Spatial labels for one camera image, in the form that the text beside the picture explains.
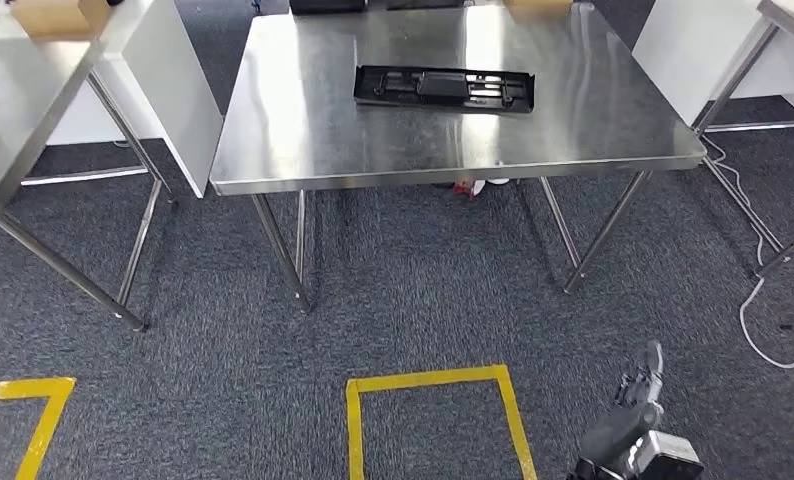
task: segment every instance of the white cable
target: white cable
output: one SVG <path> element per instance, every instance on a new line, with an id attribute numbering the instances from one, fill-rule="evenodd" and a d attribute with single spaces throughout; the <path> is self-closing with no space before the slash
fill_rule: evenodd
<path id="1" fill-rule="evenodd" d="M 736 170 L 735 168 L 723 163 L 723 161 L 727 158 L 727 152 L 725 152 L 721 147 L 719 147 L 714 142 L 712 142 L 712 140 L 709 140 L 709 138 L 707 138 L 706 136 L 703 136 L 703 140 L 705 140 L 706 143 L 708 143 L 709 145 L 712 145 L 716 150 L 718 150 L 718 153 L 721 156 L 718 159 L 716 159 L 716 160 L 712 160 L 712 163 L 714 163 L 718 168 L 722 168 L 724 170 L 730 171 L 733 174 L 735 174 L 735 176 L 736 176 L 736 190 L 738 190 L 739 196 L 741 197 L 741 199 L 744 202 L 744 204 L 747 205 L 747 208 L 749 208 L 751 212 L 756 214 L 756 212 L 753 210 L 753 207 L 750 206 L 750 198 L 748 198 L 747 194 L 744 193 L 744 189 L 742 189 L 742 186 L 741 186 L 741 174 L 739 174 L 739 171 Z M 757 261 L 757 263 L 759 263 L 759 266 L 762 266 L 764 264 L 764 262 L 762 261 L 762 245 L 764 243 L 763 239 L 762 239 L 762 234 L 759 233 L 759 230 L 757 230 L 756 227 L 753 227 L 753 231 L 756 232 L 756 236 L 759 238 L 759 242 L 756 244 L 756 261 Z M 775 367 L 779 367 L 779 368 L 790 370 L 790 369 L 794 368 L 794 362 L 792 362 L 792 363 L 780 363 L 780 362 L 772 359 L 768 355 L 765 355 L 762 352 L 762 350 L 760 350 L 759 347 L 757 347 L 756 344 L 753 343 L 753 340 L 751 340 L 751 338 L 750 338 L 750 333 L 747 331 L 747 322 L 745 321 L 744 311 L 747 309 L 748 305 L 750 305 L 753 302 L 753 300 L 759 294 L 759 291 L 762 290 L 762 285 L 764 285 L 764 284 L 765 284 L 765 279 L 764 278 L 760 278 L 759 282 L 757 282 L 757 284 L 756 284 L 756 287 L 754 287 L 753 291 L 750 292 L 750 296 L 747 297 L 747 300 L 745 300 L 744 303 L 742 303 L 741 307 L 739 307 L 739 322 L 741 323 L 741 326 L 742 326 L 742 332 L 744 332 L 744 338 L 747 339 L 747 343 L 750 344 L 751 348 L 753 348 L 753 350 L 756 353 L 758 353 L 760 357 L 765 359 L 765 361 L 767 361 L 771 365 L 774 365 Z"/>

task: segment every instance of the yellow tape square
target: yellow tape square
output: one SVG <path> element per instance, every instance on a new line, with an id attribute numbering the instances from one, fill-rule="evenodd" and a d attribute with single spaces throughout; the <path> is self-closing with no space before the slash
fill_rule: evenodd
<path id="1" fill-rule="evenodd" d="M 38 420 L 38 426 L 32 434 L 29 447 L 20 462 L 20 468 L 14 478 L 17 480 L 31 480 L 38 474 L 38 467 L 50 444 L 61 411 L 67 402 L 67 397 L 73 391 L 75 378 L 31 378 L 24 380 L 9 380 L 0 382 L 0 400 L 18 400 L 23 398 L 47 398 L 44 411 Z"/>
<path id="2" fill-rule="evenodd" d="M 381 377 L 351 378 L 347 381 L 347 433 L 350 449 L 350 480 L 364 479 L 364 459 L 362 456 L 362 404 L 360 393 L 397 390 L 431 385 L 447 385 L 460 382 L 480 382 L 496 380 L 506 410 L 506 421 L 509 433 L 515 446 L 515 454 L 521 466 L 524 480 L 538 480 L 532 455 L 527 443 L 521 414 L 515 400 L 515 390 L 509 369 L 506 365 L 490 365 L 487 367 L 458 368 L 433 372 L 406 373 Z"/>

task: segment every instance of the metal frame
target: metal frame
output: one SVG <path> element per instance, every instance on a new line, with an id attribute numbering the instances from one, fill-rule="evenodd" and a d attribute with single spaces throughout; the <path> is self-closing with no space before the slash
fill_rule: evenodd
<path id="1" fill-rule="evenodd" d="M 779 130 L 784 128 L 794 128 L 794 121 L 712 125 L 712 122 L 730 100 L 730 97 L 735 92 L 736 88 L 738 88 L 742 80 L 744 80 L 744 78 L 747 76 L 748 72 L 750 72 L 757 60 L 759 60 L 759 57 L 765 51 L 765 48 L 779 30 L 780 28 L 774 23 L 768 23 L 768 26 L 762 33 L 762 36 L 759 38 L 759 40 L 757 40 L 756 44 L 751 47 L 748 55 L 742 60 L 741 64 L 739 64 L 735 73 L 733 73 L 733 76 L 727 82 L 727 85 L 718 94 L 718 97 L 716 97 L 715 101 L 712 102 L 709 108 L 703 112 L 700 120 L 695 123 L 693 128 L 698 136 L 702 136 L 705 133 L 716 132 L 741 132 L 750 130 Z M 776 269 L 778 265 L 789 261 L 794 255 L 794 243 L 788 247 L 784 247 L 777 236 L 774 235 L 771 229 L 768 228 L 765 222 L 763 222 L 756 212 L 754 212 L 753 209 L 742 200 L 741 193 L 738 191 L 738 189 L 733 186 L 726 175 L 724 175 L 721 169 L 718 168 L 715 162 L 713 162 L 708 155 L 703 157 L 703 163 L 706 165 L 706 168 L 709 169 L 712 175 L 714 175 L 718 180 L 718 183 L 720 183 L 724 190 L 727 191 L 727 193 L 733 199 L 733 202 L 736 204 L 736 206 L 738 206 L 739 210 L 745 216 L 745 219 L 753 226 L 753 228 L 759 233 L 759 235 L 762 236 L 765 242 L 768 243 L 768 245 L 777 254 L 772 260 L 768 261 L 759 270 L 757 270 L 755 275 L 759 278 L 764 278 L 765 275 Z"/>
<path id="2" fill-rule="evenodd" d="M 629 210 L 633 199 L 636 194 L 641 191 L 647 180 L 650 179 L 653 172 L 649 170 L 641 171 L 633 176 L 630 183 L 621 194 L 621 198 L 609 214 L 609 217 L 603 223 L 600 231 L 595 236 L 594 240 L 589 245 L 585 256 L 580 260 L 579 253 L 577 253 L 576 245 L 574 244 L 571 233 L 568 230 L 565 217 L 562 215 L 562 209 L 559 207 L 559 202 L 556 200 L 556 195 L 550 187 L 550 181 L 547 177 L 539 177 L 541 187 L 544 189 L 544 194 L 547 197 L 547 203 L 556 220 L 556 226 L 559 229 L 559 234 L 562 236 L 562 242 L 565 244 L 565 249 L 568 252 L 568 257 L 571 259 L 571 264 L 574 267 L 574 272 L 571 273 L 568 281 L 565 284 L 565 293 L 572 293 L 579 285 L 583 278 L 585 278 L 586 271 L 594 262 L 599 250 L 606 243 L 606 240 L 612 235 L 615 228 L 620 223 L 620 220 Z M 282 232 L 279 225 L 276 223 L 276 217 L 270 208 L 270 203 L 267 194 L 260 193 L 252 195 L 253 203 L 256 206 L 256 211 L 261 219 L 262 226 L 267 233 L 270 244 L 273 248 L 274 255 L 276 255 L 279 265 L 282 268 L 282 275 L 285 278 L 285 283 L 294 294 L 294 298 L 300 303 L 300 309 L 303 313 L 311 311 L 311 304 L 306 297 L 305 289 L 303 287 L 303 258 L 305 256 L 305 236 L 306 236 L 306 191 L 300 190 L 297 200 L 297 242 L 295 249 L 295 257 L 292 259 L 289 249 L 285 244 Z"/>
<path id="3" fill-rule="evenodd" d="M 146 329 L 147 324 L 135 316 L 135 314 L 130 312 L 126 308 L 126 303 L 129 300 L 129 294 L 132 291 L 132 284 L 135 279 L 135 271 L 138 267 L 141 251 L 144 247 L 144 241 L 146 240 L 147 231 L 149 230 L 150 223 L 153 218 L 155 204 L 159 193 L 161 192 L 162 188 L 164 188 L 168 195 L 168 202 L 173 202 L 174 197 L 164 177 L 162 177 L 158 168 L 152 162 L 146 150 L 144 150 L 144 147 L 141 145 L 140 140 L 138 140 L 138 137 L 135 135 L 134 131 L 129 126 L 120 110 L 114 104 L 114 101 L 112 100 L 108 90 L 106 90 L 93 71 L 88 75 L 87 80 L 91 88 L 94 90 L 94 93 L 102 102 L 103 107 L 105 107 L 112 120 L 114 120 L 114 123 L 120 129 L 121 133 L 123 133 L 123 136 L 126 138 L 129 146 L 135 152 L 135 156 L 138 157 L 141 165 L 84 173 L 70 173 L 48 177 L 27 178 L 22 182 L 21 185 L 47 185 L 55 183 L 100 180 L 107 178 L 120 178 L 144 173 L 149 173 L 153 176 L 153 186 L 150 191 L 150 197 L 147 201 L 147 206 L 144 210 L 144 216 L 141 219 L 141 224 L 138 228 L 138 235 L 135 238 L 135 244 L 132 247 L 132 254 L 130 255 L 129 262 L 127 263 L 126 272 L 120 285 L 120 291 L 118 293 L 117 300 L 113 299 L 99 285 L 94 283 L 78 268 L 65 260 L 64 257 L 38 240 L 32 234 L 32 232 L 23 226 L 23 224 L 9 215 L 2 205 L 0 205 L 0 228 L 11 235 L 15 240 L 20 242 L 36 256 L 38 256 L 41 260 L 46 262 L 49 266 L 58 271 L 58 273 L 70 280 L 88 296 L 106 307 L 117 318 L 125 320 L 134 331 L 143 331 Z"/>

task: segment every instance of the white table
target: white table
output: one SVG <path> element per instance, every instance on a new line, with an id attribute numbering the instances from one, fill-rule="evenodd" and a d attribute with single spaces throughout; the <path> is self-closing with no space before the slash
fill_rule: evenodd
<path id="1" fill-rule="evenodd" d="M 699 135 L 794 128 L 714 124 L 731 98 L 783 95 L 794 106 L 794 0 L 658 0 L 633 54 Z M 704 165 L 775 252 L 756 275 L 790 260 L 794 242 L 781 243 L 710 158 Z"/>
<path id="2" fill-rule="evenodd" d="M 0 39 L 0 228 L 133 329 L 142 330 L 145 324 L 126 308 L 126 302 L 156 200 L 162 189 L 170 196 L 170 189 L 93 71 L 101 50 L 97 42 L 35 44 L 24 37 Z M 155 180 L 117 300 L 5 211 L 86 80 L 133 148 L 143 171 Z"/>
<path id="3" fill-rule="evenodd" d="M 0 39 L 25 38 L 10 16 Z M 125 0 L 112 9 L 99 38 L 94 71 L 138 138 L 161 138 L 191 186 L 203 197 L 223 118 L 173 0 Z M 86 82 L 47 139 L 48 145 L 124 140 Z M 77 170 L 79 166 L 65 166 Z M 97 178 L 145 173 L 141 167 L 91 172 Z M 71 176 L 26 184 L 71 181 Z"/>

